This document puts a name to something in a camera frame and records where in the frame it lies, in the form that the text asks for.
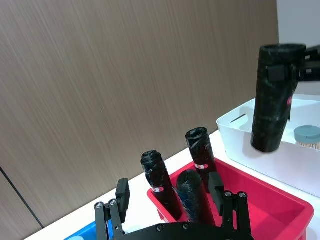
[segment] white plastic container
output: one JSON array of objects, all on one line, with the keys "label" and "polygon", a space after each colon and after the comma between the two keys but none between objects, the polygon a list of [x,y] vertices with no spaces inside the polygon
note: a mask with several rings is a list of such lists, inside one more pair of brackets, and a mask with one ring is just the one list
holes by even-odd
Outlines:
[{"label": "white plastic container", "polygon": [[320,96],[294,95],[290,121],[281,144],[272,153],[251,146],[255,99],[220,117],[227,156],[248,168],[320,198],[320,150],[296,144],[295,129],[303,125],[320,127]]}]

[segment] red plastic tray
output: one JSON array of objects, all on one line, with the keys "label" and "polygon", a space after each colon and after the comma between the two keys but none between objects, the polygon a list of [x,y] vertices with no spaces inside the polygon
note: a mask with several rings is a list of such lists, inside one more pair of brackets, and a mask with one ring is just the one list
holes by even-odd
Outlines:
[{"label": "red plastic tray", "polygon": [[[248,194],[251,230],[255,240],[307,240],[306,229],[314,215],[312,205],[219,159],[215,160],[224,189]],[[193,162],[170,175],[173,185],[176,185],[178,175],[187,169],[195,170]],[[174,219],[155,198],[151,189],[147,195],[157,207],[161,219],[167,223],[187,221],[185,214],[180,219]],[[211,195],[207,194],[207,197],[215,223],[221,226],[222,218]]]}]

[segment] teal lid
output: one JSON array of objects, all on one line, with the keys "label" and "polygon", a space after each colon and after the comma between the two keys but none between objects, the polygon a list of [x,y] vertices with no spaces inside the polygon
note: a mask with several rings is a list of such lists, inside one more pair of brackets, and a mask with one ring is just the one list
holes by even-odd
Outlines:
[{"label": "teal lid", "polygon": [[316,144],[320,142],[320,127],[299,126],[294,130],[294,138],[304,144]]}]

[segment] held black cylinder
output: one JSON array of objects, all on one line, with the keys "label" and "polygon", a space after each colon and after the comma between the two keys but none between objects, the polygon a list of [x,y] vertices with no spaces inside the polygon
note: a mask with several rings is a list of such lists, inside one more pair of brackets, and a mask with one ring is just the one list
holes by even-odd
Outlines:
[{"label": "held black cylinder", "polygon": [[182,215],[181,203],[173,189],[165,162],[156,150],[145,152],[141,157],[145,177],[159,202],[179,220]]},{"label": "held black cylinder", "polygon": [[260,48],[251,145],[261,152],[270,153],[280,146],[305,54],[302,44]]},{"label": "held black cylinder", "polygon": [[183,171],[177,178],[176,190],[190,223],[216,225],[201,176],[196,171]]},{"label": "held black cylinder", "polygon": [[203,180],[206,191],[209,192],[209,173],[216,172],[217,167],[208,130],[205,127],[197,127],[188,131],[185,139],[196,170]]}]

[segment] brown wall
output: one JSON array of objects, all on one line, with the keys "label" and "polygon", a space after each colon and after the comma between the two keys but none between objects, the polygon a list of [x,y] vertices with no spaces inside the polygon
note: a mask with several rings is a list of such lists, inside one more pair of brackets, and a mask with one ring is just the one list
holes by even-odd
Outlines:
[{"label": "brown wall", "polygon": [[0,240],[22,239],[41,227],[0,172]]},{"label": "brown wall", "polygon": [[2,0],[0,166],[47,226],[253,98],[276,0]]}]

